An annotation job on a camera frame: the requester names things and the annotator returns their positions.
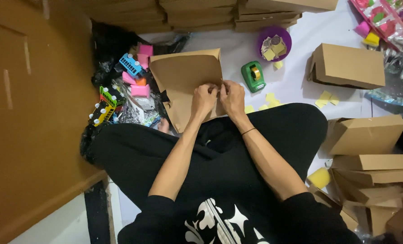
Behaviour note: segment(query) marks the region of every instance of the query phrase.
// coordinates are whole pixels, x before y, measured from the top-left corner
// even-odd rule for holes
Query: white floor
[[[388,107],[385,104],[374,103],[364,98],[365,92],[362,90],[326,86],[306,80],[308,59],[321,43],[362,48],[362,38],[353,31],[356,25],[358,25],[356,17],[346,0],[339,0],[337,9],[333,12],[304,13],[298,24],[291,27],[293,42],[291,52],[284,60],[283,68],[276,71],[272,63],[263,60],[258,54],[256,47],[258,33],[234,33],[231,30],[194,33],[183,51],[221,48],[223,79],[240,82],[246,88],[246,105],[253,105],[256,111],[263,104],[267,104],[265,95],[268,92],[274,92],[281,103],[314,105],[320,94],[326,90],[340,98],[337,106],[328,104],[321,109],[327,119],[366,118],[391,114],[386,111]],[[143,36],[146,40],[157,37],[158,34]],[[261,63],[267,86],[262,91],[251,94],[242,78],[241,67],[254,60]],[[390,108],[392,113],[403,113],[403,109]],[[319,155],[316,155],[308,174],[323,167],[326,160],[323,156],[319,158]],[[133,222],[140,210],[118,190],[117,186],[114,185],[112,188],[115,197],[112,204],[117,233],[123,226]]]

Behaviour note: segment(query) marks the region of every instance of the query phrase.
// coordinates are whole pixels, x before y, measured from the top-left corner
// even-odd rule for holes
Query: person
[[[228,117],[202,123],[217,95]],[[304,184],[324,115],[302,103],[245,114],[244,95],[229,80],[196,88],[180,138],[136,124],[101,131],[96,162],[141,209],[119,244],[360,243]]]

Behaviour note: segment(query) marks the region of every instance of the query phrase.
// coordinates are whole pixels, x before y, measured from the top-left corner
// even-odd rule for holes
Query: door panel
[[[0,0],[0,243],[7,243],[104,171],[79,155],[98,92],[91,85],[90,21],[63,0],[49,19]]]

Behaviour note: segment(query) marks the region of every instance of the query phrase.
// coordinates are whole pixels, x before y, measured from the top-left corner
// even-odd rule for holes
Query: pink toy
[[[145,96],[147,98],[150,97],[150,86],[131,86],[131,95],[132,96]]]
[[[125,83],[131,84],[131,85],[137,84],[137,82],[135,82],[134,78],[132,78],[132,76],[130,76],[126,71],[123,71],[122,79]]]
[[[143,67],[144,69],[147,69],[149,67],[149,56],[147,56],[146,54],[137,54],[138,57],[138,62],[140,62],[141,67]]]
[[[148,57],[153,56],[153,46],[141,44],[138,54],[144,54]]]
[[[355,32],[362,36],[363,38],[366,38],[368,33],[370,32],[370,25],[367,24],[366,21],[361,22],[357,27],[355,27]]]

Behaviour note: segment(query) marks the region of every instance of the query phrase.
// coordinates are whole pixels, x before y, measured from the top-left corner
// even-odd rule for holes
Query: stack of cardboard boxes
[[[175,31],[217,31],[233,28],[236,0],[159,0]]]
[[[403,131],[400,115],[334,119],[323,148],[351,230],[393,233],[403,243],[403,154],[392,154]]]
[[[246,6],[247,0],[239,0],[235,17],[237,32],[258,31],[262,27],[277,25],[288,28],[297,23],[302,12],[285,10],[265,10]]]
[[[166,23],[166,13],[155,0],[79,0],[77,3],[92,19],[137,34],[172,30]]]

